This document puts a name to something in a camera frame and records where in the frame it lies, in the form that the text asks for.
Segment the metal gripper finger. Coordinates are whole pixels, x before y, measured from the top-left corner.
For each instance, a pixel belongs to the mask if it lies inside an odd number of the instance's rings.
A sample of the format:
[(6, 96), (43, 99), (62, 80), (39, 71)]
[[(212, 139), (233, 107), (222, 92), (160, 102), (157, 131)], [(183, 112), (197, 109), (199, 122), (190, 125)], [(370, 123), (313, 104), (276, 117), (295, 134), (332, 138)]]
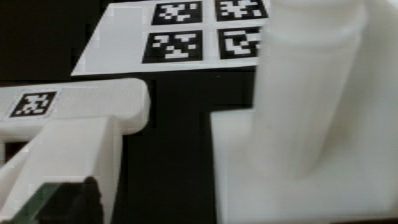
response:
[(105, 224), (98, 181), (45, 183), (16, 214), (16, 224)]

